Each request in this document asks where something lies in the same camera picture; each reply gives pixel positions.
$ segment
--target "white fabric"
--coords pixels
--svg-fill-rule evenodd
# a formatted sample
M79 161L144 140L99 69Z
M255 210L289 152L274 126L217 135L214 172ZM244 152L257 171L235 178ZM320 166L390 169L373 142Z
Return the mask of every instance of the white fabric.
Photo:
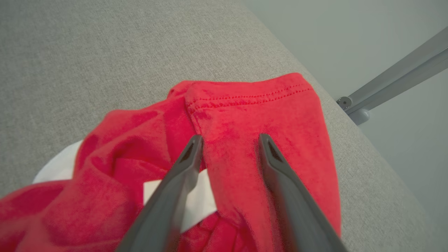
M54 158L52 158L36 175L33 184L72 179L75 166L76 153L82 141L67 146ZM143 204L149 200L155 189L160 184L159 180L148 181L143 184ZM184 218L181 232L185 232L198 224L207 216L216 212L216 203L210 186L207 170L199 173L196 187L187 195Z

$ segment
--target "stitching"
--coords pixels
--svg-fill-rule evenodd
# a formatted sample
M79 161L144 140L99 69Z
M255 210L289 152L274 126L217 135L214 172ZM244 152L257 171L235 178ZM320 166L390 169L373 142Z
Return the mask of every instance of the stitching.
M232 103L228 103L228 104L222 104L221 103L219 105L202 104L202 105L197 105L195 108L189 108L189 112L190 112L190 114L193 114L196 110L202 109L202 108L219 108L219 107L230 107L230 106L261 104L261 103L266 103L266 102L270 102L270 101L280 100L280 99L285 98L287 96L291 96L293 94L297 94L297 93L300 93L300 92L305 92L305 91L308 91L308 90L311 90L311 89L312 88L307 88L307 89L304 89L304 90L297 90L295 92L292 92L292 93L284 95L284 96L279 96L279 97L276 97L274 99L268 99L268 100L263 100L263 101L255 101L255 102L243 101L243 102L232 102Z
M272 93L268 93L268 94L264 94L264 95L258 95L258 96L232 96L232 97L220 97L220 98L208 98L208 99L198 98L197 100L194 100L194 101L188 103L187 106L190 106L191 104L193 104L193 103L195 103L197 101L200 101L200 100L226 100L226 99L234 99L234 98L256 98L256 97L262 97L262 96L269 96L269 95L273 95L273 94L276 94L276 93L280 93L280 92L286 91L286 90L288 90L288 89L290 89L292 87L298 87L300 85L302 85L302 84L289 86L289 87L287 87L285 89L282 89L282 90L277 90L277 91L272 92Z

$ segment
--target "red garment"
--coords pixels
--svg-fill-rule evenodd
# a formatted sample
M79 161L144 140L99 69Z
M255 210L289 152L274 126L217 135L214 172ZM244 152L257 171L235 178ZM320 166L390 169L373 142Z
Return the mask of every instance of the red garment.
M165 101L110 112L83 142L73 179L0 201L0 251L113 251L194 134L204 138L218 212L181 236L179 251L281 251L258 135L268 133L340 234L340 202L320 102L300 74L257 83L184 81Z

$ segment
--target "metal frame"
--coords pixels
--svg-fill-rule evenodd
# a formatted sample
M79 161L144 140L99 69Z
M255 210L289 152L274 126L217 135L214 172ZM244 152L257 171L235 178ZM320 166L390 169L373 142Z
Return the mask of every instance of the metal frame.
M352 116L371 110L448 68L448 27L338 104Z

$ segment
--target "gray cushion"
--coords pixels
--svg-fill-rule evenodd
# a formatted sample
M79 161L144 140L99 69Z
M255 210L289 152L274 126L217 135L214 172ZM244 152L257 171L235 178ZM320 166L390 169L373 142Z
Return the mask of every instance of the gray cushion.
M347 247L441 249L421 206L390 166L237 1L4 0L0 41L2 196L29 184L108 111L149 106L181 80L259 81L300 72L322 101Z

